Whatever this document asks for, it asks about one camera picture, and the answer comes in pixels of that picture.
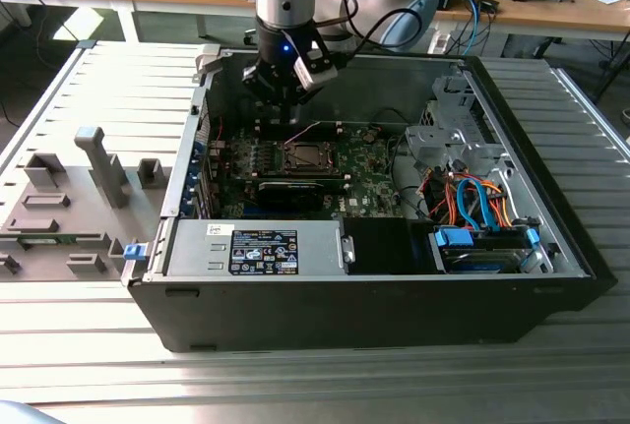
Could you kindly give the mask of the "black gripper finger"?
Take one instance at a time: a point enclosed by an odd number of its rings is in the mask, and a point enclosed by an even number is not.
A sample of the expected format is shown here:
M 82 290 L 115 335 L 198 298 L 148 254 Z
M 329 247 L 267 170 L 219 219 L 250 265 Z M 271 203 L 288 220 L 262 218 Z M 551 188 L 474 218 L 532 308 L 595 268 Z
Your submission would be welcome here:
M 307 91 L 304 88 L 299 87 L 296 90 L 296 94 L 294 95 L 294 99 L 289 109 L 289 123 L 290 124 L 298 124 L 300 121 L 302 121 L 305 118 L 306 105 L 322 89 L 323 89 L 322 87 L 319 87 L 314 90 Z
M 268 63 L 255 63 L 243 70 L 243 85 L 264 105 L 280 112 L 280 122 L 290 116 L 290 78 L 282 69 Z

